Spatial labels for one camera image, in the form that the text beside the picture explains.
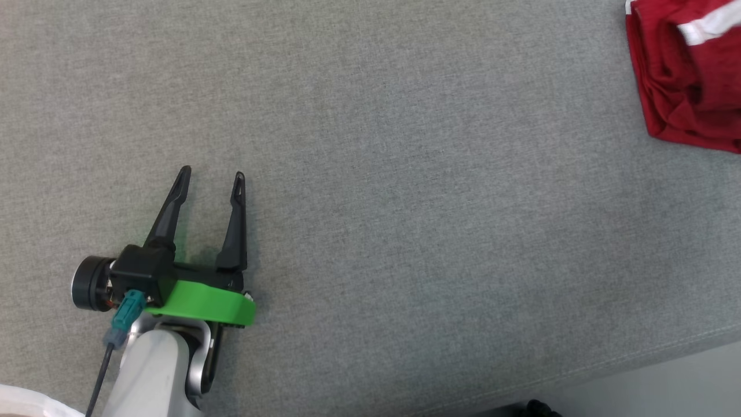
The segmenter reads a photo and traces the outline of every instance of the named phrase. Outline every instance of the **gray carpet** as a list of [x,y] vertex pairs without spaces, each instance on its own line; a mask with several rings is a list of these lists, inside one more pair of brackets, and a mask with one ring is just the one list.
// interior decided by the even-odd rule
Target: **gray carpet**
[[0,383],[86,405],[110,313],[70,277],[184,164],[192,262],[248,180],[210,416],[474,412],[741,339],[739,157],[647,137],[623,13],[0,0]]

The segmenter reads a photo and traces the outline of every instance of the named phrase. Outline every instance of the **black cable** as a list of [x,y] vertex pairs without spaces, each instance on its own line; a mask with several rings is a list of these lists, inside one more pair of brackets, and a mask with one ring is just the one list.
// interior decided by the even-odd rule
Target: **black cable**
[[100,394],[100,387],[103,386],[105,371],[108,370],[108,363],[110,362],[110,354],[112,352],[113,344],[109,343],[108,346],[105,347],[105,356],[103,356],[103,363],[100,365],[100,372],[98,372],[98,381],[95,381],[93,396],[90,397],[90,404],[87,406],[87,413],[85,413],[85,417],[91,417],[93,415],[93,408],[95,408],[95,402],[98,401],[98,394]]

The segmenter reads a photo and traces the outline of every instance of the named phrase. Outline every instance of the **white object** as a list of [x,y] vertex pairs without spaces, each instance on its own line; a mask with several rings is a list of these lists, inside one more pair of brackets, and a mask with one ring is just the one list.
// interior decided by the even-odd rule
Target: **white object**
[[0,414],[23,417],[83,417],[79,411],[44,394],[2,384],[0,384]]
[[103,417],[203,417],[185,396],[189,349],[181,335],[151,330],[126,350]]

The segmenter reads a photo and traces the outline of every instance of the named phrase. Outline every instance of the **black object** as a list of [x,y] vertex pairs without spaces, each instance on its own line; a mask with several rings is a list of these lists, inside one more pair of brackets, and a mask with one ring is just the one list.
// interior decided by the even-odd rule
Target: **black object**
[[105,372],[108,370],[111,353],[113,353],[113,344],[109,343],[108,346],[105,347],[103,363],[100,365],[100,370],[98,371],[98,379],[95,381],[95,388],[93,388],[93,394],[90,397],[90,403],[87,405],[87,412],[85,413],[85,417],[91,417],[93,415],[93,409],[95,409],[95,403],[98,401],[100,388],[103,386],[103,380],[105,379]]
[[528,406],[523,410],[519,417],[562,417],[559,413],[551,410],[546,404],[538,400],[530,400]]
[[79,309],[106,312],[110,310],[107,290],[111,257],[88,256],[75,271],[72,279],[72,302]]
[[147,305],[167,302],[177,280],[203,283],[243,293],[247,268],[245,175],[237,172],[230,196],[231,217],[215,266],[176,263],[175,230],[190,185],[190,166],[181,168],[143,246],[128,245],[118,259],[90,256],[72,281],[72,300],[80,309],[107,311],[119,305],[129,289],[147,296]]

